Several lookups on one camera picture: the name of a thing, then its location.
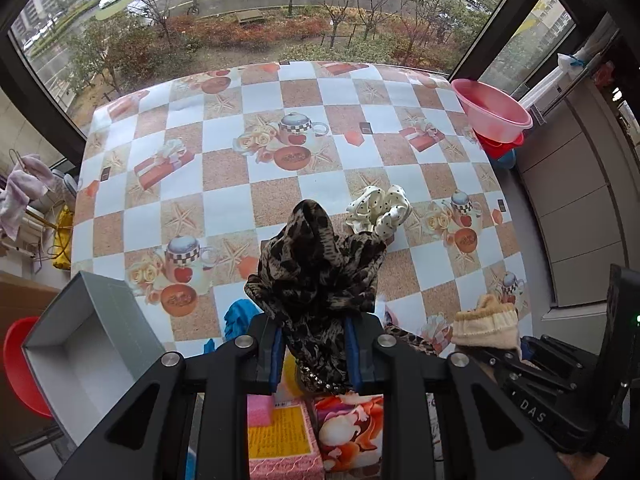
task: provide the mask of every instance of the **yellow label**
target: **yellow label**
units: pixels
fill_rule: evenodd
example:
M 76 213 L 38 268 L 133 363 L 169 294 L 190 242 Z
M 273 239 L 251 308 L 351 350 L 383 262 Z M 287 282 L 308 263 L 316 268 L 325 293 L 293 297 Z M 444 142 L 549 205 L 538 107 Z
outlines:
M 275 408 L 273 424 L 247 428 L 249 458 L 281 458 L 311 453 L 301 406 Z

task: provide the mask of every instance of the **tiled wall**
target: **tiled wall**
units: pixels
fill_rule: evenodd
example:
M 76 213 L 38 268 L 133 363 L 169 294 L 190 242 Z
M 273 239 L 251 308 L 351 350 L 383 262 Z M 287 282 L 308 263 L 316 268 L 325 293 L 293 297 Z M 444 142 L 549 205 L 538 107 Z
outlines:
M 48 166 L 62 158 L 0 89 L 0 174 L 4 177 L 13 167 L 9 157 L 11 148 L 21 155 L 38 153 Z

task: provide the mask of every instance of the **red stool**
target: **red stool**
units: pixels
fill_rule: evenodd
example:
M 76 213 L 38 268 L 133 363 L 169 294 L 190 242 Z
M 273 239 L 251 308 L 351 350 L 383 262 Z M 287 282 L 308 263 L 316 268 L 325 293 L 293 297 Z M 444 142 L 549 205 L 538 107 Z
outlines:
M 37 320 L 38 317 L 25 317 L 9 327 L 2 346 L 2 360 L 9 384 L 22 403 L 38 415 L 53 418 L 22 352 L 22 343 Z
M 524 142 L 524 134 L 522 132 L 513 142 L 496 142 L 495 140 L 483 137 L 478 132 L 476 132 L 476 137 L 478 138 L 478 142 L 480 142 L 480 145 L 484 149 L 484 152 L 489 158 L 492 158 L 493 160 L 498 160 L 505 153 L 510 152 L 513 148 L 521 146 Z

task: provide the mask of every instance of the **pink sponge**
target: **pink sponge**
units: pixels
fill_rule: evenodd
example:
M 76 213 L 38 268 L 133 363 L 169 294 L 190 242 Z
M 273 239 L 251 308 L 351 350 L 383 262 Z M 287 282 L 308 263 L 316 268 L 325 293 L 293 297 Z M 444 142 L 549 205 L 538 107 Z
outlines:
M 246 424 L 249 428 L 270 426 L 273 423 L 273 397 L 268 395 L 246 396 Z

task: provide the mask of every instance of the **red plastic chair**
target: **red plastic chair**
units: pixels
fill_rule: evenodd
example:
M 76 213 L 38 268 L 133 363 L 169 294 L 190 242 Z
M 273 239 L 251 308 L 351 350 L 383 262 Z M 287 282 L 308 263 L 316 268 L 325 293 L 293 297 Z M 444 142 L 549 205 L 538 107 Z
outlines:
M 32 412 L 52 418 L 22 352 L 22 343 L 37 320 L 38 317 L 24 317 L 9 327 L 2 346 L 2 360 L 9 384 L 22 403 Z

